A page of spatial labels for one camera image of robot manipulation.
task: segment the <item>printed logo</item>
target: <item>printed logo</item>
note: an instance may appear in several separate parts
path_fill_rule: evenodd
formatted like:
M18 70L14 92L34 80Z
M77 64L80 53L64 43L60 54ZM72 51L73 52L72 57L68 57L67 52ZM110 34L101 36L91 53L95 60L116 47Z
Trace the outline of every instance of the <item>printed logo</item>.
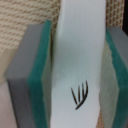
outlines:
M88 83L87 83L87 81L86 81L86 93L84 93L84 84L82 83L82 100L81 100L81 96L80 96L80 86L78 86L78 102L77 102L76 96L75 96L72 88L71 88L71 91L72 91L73 99L77 105L77 107L76 107L76 110L77 110L78 108L80 108L84 104L85 100L87 99L87 96L88 96Z

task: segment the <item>white surface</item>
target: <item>white surface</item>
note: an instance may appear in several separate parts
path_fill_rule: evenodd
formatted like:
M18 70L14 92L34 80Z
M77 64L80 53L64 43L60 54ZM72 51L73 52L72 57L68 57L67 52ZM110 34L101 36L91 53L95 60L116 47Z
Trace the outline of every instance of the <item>white surface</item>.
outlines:
M105 43L101 70L100 106L105 128L113 128L119 97L119 85L113 65L112 51Z
M17 128L7 82L0 85L0 128Z
M62 0L61 4L53 52L51 128L95 128L100 111L105 0ZM75 110L71 87L77 98L78 85L82 90L85 81L88 97Z

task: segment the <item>teal edge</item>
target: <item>teal edge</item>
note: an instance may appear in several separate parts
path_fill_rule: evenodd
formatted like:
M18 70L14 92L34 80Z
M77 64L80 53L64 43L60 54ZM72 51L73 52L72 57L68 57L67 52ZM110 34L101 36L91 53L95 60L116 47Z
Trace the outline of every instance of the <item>teal edge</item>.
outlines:
M28 77L28 87L30 90L30 99L32 112L36 128L47 128L47 119L45 103L43 101L42 75L45 68L47 52L49 48L51 31L51 21L46 21L43 26L41 40L34 65Z
M119 85L118 103L112 128L123 128L128 118L128 70L116 50L108 29L106 30L106 40L112 51L112 63Z

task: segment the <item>black marking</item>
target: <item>black marking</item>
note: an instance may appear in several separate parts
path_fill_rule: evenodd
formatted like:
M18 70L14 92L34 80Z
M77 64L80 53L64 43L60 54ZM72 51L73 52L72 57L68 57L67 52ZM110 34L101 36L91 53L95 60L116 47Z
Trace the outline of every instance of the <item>black marking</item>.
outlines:
M75 103L76 103L76 105L77 105L77 100L76 100L76 97L75 97L75 94L74 94L72 88L71 88L71 91L72 91L72 95L73 95L74 101L75 101ZM88 96L88 83L87 83L87 81L86 81L86 93L85 93L85 94L84 94L84 84L82 83L82 101L81 101L81 102L80 102L80 86L78 87L78 101L79 101L80 103L77 105L76 110L77 110L78 108L80 108L80 107L83 105L83 103L84 103L85 100L87 99L87 96Z
M74 101L75 101L75 103L76 103L76 105L77 105L76 96L75 96L75 94L74 94L74 92L73 92L73 89L72 89L72 88L71 88L71 90L72 90L72 95L73 95Z

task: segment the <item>gray panel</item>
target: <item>gray panel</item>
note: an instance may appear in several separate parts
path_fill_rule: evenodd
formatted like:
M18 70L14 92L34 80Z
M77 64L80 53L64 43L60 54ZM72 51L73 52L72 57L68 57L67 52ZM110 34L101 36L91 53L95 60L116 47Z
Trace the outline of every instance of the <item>gray panel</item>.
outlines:
M112 40L128 69L128 36L118 27L108 27Z
M43 25L30 25L7 71L7 78L27 78L36 57Z
M8 80L18 128L35 128L25 79Z
M43 25L30 25L7 71L14 112L19 128L35 128L27 85L40 43Z
M45 99L47 119L50 122L50 117L51 117L51 56L50 56L50 46L48 49L49 50L47 52L47 59L46 59L45 68L43 71L42 82L43 82L43 93L44 93L44 99Z

